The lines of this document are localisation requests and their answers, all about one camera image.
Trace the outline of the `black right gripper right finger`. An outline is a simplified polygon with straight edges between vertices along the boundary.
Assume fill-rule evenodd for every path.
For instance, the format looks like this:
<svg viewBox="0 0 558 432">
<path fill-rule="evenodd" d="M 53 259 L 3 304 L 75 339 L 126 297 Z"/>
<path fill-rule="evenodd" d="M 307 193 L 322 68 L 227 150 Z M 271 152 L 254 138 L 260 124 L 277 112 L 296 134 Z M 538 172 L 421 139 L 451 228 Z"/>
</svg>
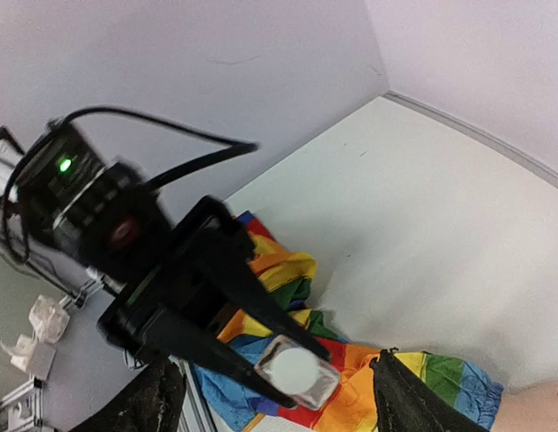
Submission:
<svg viewBox="0 0 558 432">
<path fill-rule="evenodd" d="M 372 360 L 379 432 L 479 432 L 477 425 L 447 405 L 390 350 Z"/>
</svg>

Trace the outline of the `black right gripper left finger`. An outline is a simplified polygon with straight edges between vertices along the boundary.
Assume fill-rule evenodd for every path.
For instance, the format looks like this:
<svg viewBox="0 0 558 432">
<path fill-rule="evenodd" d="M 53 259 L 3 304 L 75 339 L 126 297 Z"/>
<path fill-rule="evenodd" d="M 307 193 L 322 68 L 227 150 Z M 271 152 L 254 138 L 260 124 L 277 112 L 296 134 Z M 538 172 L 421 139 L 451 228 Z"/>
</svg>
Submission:
<svg viewBox="0 0 558 432">
<path fill-rule="evenodd" d="M 170 360 L 155 361 L 73 432 L 171 432 L 179 425 L 186 378 Z"/>
</svg>

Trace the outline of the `white nail polish cap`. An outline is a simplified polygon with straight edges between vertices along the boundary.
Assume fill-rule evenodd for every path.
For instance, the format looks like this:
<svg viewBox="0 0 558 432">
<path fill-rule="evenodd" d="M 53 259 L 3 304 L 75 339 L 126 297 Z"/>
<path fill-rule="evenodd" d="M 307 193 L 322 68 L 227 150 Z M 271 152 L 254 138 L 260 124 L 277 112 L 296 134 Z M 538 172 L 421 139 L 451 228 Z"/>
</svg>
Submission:
<svg viewBox="0 0 558 432">
<path fill-rule="evenodd" d="M 268 374 L 276 389 L 287 395 L 297 395 L 315 384 L 319 371 L 318 360 L 312 353 L 293 347 L 273 357 Z"/>
</svg>

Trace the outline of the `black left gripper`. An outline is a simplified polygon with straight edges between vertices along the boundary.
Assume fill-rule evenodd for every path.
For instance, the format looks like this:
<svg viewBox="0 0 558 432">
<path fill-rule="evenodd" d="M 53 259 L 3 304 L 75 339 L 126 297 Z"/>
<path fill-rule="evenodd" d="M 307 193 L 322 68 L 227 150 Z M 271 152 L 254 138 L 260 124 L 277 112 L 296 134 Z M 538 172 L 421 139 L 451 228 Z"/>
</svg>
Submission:
<svg viewBox="0 0 558 432">
<path fill-rule="evenodd" d="M 145 362 L 182 358 L 287 409 L 297 407 L 215 337 L 230 303 L 272 332 L 330 359 L 251 271 L 252 243 L 221 202 L 204 197 L 172 225 L 155 192 L 121 162 L 59 161 L 49 189 L 57 200 L 56 245 L 122 284 L 98 321 L 110 344 Z"/>
</svg>

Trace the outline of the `clear nail polish bottle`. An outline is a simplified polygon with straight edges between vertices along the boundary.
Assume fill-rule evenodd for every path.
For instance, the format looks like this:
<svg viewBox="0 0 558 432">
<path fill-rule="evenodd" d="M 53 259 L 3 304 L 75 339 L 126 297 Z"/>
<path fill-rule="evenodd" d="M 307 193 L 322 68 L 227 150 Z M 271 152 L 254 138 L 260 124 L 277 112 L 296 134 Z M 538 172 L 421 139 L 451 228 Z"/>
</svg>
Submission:
<svg viewBox="0 0 558 432">
<path fill-rule="evenodd" d="M 341 382 L 341 373 L 285 336 L 275 337 L 255 364 L 267 382 L 298 406 L 320 410 Z"/>
</svg>

